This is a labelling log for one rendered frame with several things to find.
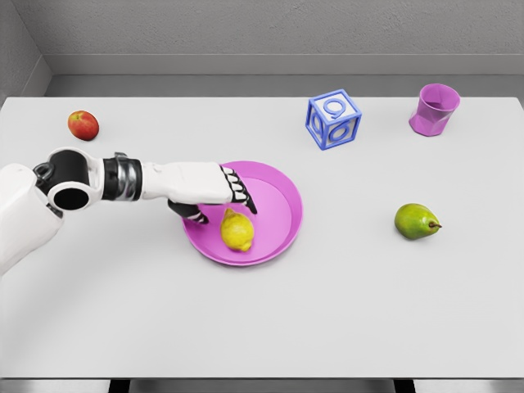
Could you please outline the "blue white letter block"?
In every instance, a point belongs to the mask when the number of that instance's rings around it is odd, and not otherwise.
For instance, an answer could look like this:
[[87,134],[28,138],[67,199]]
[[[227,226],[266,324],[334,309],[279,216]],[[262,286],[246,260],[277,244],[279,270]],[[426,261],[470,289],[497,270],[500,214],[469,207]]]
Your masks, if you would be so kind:
[[361,110],[344,89],[308,100],[305,127],[317,146],[329,148],[352,142],[362,118]]

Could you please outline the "yellow lemon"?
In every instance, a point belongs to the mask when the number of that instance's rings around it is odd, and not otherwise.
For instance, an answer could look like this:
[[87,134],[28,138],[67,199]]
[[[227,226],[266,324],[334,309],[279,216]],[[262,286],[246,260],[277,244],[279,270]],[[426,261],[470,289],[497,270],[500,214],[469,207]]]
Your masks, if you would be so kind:
[[255,229],[248,217],[227,208],[220,224],[220,236],[228,248],[246,252],[251,248]]

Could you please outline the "purple faceted cup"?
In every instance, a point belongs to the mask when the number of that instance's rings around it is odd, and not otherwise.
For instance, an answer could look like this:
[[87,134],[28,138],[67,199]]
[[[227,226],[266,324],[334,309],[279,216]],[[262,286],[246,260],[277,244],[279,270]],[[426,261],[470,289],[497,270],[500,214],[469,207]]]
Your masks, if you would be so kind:
[[435,137],[444,131],[449,118],[459,107],[461,97],[445,84],[428,84],[418,97],[418,107],[409,119],[415,133]]

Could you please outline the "pink round plate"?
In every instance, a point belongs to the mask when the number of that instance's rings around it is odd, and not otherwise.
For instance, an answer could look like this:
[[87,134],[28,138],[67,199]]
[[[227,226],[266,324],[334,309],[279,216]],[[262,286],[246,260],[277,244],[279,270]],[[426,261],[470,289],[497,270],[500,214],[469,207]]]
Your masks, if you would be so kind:
[[[208,224],[183,221],[190,243],[204,256],[232,266],[261,264],[284,252],[295,240],[302,223],[303,204],[296,185],[281,171],[255,161],[232,161],[224,164],[234,169],[254,199],[257,213],[238,203],[201,205]],[[219,232],[227,208],[248,217],[255,236],[248,251],[228,248]]]

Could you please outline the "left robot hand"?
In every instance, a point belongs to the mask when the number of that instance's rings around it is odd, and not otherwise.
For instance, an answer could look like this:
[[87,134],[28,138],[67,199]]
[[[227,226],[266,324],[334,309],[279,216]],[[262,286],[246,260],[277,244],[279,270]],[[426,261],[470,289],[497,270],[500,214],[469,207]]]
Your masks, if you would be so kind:
[[241,177],[234,169],[217,163],[179,163],[174,167],[173,187],[168,191],[169,208],[198,224],[209,219],[200,205],[242,204],[256,215],[257,208]]

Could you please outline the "red apple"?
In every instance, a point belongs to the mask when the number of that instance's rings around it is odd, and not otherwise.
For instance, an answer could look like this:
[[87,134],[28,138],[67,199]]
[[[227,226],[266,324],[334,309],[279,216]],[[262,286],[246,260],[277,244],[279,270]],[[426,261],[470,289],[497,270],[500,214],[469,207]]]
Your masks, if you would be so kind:
[[99,123],[88,111],[74,111],[67,120],[70,133],[83,141],[92,141],[99,134]]

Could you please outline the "green pear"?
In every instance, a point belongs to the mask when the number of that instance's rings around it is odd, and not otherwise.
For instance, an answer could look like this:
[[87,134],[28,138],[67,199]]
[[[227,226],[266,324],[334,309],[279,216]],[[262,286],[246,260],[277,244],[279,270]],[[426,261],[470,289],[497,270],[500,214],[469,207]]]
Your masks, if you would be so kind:
[[441,228],[438,218],[426,206],[409,203],[395,213],[397,231],[409,240],[418,240],[437,233]]

